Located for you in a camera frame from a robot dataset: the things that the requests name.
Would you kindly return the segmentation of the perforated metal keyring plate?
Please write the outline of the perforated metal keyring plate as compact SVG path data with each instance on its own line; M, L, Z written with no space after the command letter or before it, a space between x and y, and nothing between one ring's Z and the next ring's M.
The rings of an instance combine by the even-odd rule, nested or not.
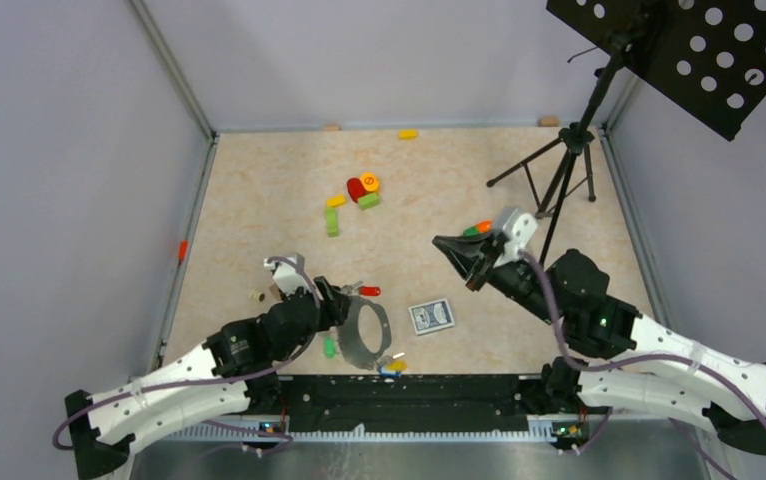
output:
M393 340L385 308L361 297L351 299L346 321L337 329L337 337L343 359L363 370L374 370Z

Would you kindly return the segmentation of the green key tag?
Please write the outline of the green key tag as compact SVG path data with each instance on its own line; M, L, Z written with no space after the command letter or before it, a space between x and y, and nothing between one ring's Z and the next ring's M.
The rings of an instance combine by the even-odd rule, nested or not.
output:
M323 354L327 359L333 359L336 356L337 354L336 345L332 337L325 336L323 338L322 346L323 346Z

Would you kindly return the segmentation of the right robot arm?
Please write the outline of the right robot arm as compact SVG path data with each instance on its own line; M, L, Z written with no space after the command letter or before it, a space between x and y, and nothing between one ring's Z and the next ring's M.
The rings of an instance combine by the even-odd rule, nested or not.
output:
M544 373L553 409L639 410L766 456L766 362L709 348L611 296L608 275L576 249L543 267L500 232L432 243L468 289L491 286L552 327L561 351Z

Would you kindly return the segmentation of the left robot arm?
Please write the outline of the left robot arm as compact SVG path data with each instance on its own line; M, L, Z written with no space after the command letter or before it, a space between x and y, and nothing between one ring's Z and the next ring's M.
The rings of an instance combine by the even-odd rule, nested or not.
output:
M176 431L249 408L278 404L276 373L301 356L320 332L345 323L351 297L324 277L315 292L282 295L257 317L225 324L177 360L107 392L65 397L67 419L53 436L70 435L77 476L98 479L131 455Z

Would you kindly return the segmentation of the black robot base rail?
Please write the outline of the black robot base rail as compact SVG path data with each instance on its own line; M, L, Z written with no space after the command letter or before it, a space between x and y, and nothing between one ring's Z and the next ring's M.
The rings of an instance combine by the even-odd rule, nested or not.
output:
M525 431L560 412L542 382L516 374L281 376L255 388L249 415L303 433L461 434Z

